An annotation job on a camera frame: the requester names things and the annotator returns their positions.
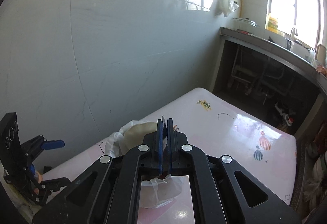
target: white plastic bag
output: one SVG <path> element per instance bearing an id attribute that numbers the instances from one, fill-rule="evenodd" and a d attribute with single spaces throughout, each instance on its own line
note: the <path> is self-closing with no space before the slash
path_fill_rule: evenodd
<path id="1" fill-rule="evenodd" d="M 139 207 L 159 208 L 174 201 L 182 192 L 185 176 L 171 176 L 163 180 L 154 178 L 142 181 Z"/>
<path id="2" fill-rule="evenodd" d="M 310 211 L 314 210 L 317 205 L 320 204 L 320 198 L 323 193 L 323 189 L 321 187 L 321 180 L 315 180 L 313 178 L 310 178 L 305 183 L 303 189 L 303 200 L 305 202 L 309 201 Z"/>
<path id="3" fill-rule="evenodd" d="M 214 0 L 214 2 L 216 2 L 216 8 L 213 9 L 215 7 L 213 3 L 210 10 L 214 10 L 215 15 L 224 14 L 227 17 L 239 7 L 233 0 Z"/>
<path id="4" fill-rule="evenodd" d="M 119 132 L 113 133 L 106 142 L 105 154 L 113 158 L 125 155 L 127 151 L 133 147 L 130 145 L 130 142 L 128 142 L 127 145 L 130 147 L 128 148 L 124 142 L 125 133 L 133 126 L 144 123 L 148 122 L 131 121 L 121 127 Z M 169 204 L 182 192 L 183 183 L 184 177 L 171 175 L 168 175 L 163 180 L 153 178 L 151 180 L 142 181 L 139 207 L 159 208 Z"/>

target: black robotic claw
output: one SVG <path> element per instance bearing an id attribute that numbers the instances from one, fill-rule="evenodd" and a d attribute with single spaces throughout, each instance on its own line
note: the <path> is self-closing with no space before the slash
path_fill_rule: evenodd
<path id="1" fill-rule="evenodd" d="M 47 141 L 42 135 L 26 141 L 22 145 L 18 138 L 17 115 L 7 113 L 0 121 L 0 160 L 4 167 L 4 179 L 13 184 L 26 198 L 41 206 L 48 196 L 61 187 L 70 184 L 67 178 L 44 180 L 35 178 L 32 162 L 43 150 L 64 147 L 62 140 Z"/>
<path id="2" fill-rule="evenodd" d="M 102 156 L 33 218 L 33 224 L 137 223 L 141 176 L 189 176 L 196 223 L 300 224 L 300 217 L 228 155 L 207 156 L 158 120 L 125 156 Z"/>

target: countertop edge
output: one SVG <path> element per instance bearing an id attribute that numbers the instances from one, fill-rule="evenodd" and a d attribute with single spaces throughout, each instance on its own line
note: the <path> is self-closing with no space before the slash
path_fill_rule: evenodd
<path id="1" fill-rule="evenodd" d="M 307 61 L 282 46 L 257 36 L 244 34 L 225 27 L 221 27 L 219 33 L 225 40 L 256 50 L 296 71 L 315 84 L 323 94 L 325 101 L 327 101 L 327 78 L 321 73 L 318 73 L 315 67 Z"/>

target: pink tablecloth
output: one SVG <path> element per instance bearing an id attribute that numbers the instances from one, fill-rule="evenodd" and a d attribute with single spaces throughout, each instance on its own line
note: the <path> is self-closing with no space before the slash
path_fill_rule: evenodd
<path id="1" fill-rule="evenodd" d="M 296 170 L 296 141 L 205 89 L 196 88 L 144 118 L 173 118 L 188 142 L 207 155 L 227 154 L 237 160 L 289 205 Z M 106 139 L 43 175 L 74 180 L 104 152 Z M 188 178 L 182 193 L 158 209 L 140 208 L 138 223 L 194 223 Z"/>

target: constellation print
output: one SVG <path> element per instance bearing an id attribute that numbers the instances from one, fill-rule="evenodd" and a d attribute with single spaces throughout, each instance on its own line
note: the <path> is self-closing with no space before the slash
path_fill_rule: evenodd
<path id="1" fill-rule="evenodd" d="M 98 144 L 96 144 L 96 145 L 100 147 L 100 149 L 101 149 L 101 151 L 102 151 L 102 154 L 104 154 L 104 151 L 103 151 L 103 149 L 102 149 L 102 147 L 101 147 L 102 143 L 103 143 L 103 141 L 102 141 L 99 145 L 98 145 Z"/>
<path id="2" fill-rule="evenodd" d="M 225 114 L 225 115 L 228 115 L 229 117 L 231 117 L 232 119 L 234 119 L 231 115 L 229 115 L 228 113 L 220 113 L 220 114 L 218 114 L 218 120 L 219 120 L 219 115 L 221 115 L 221 114 Z"/>

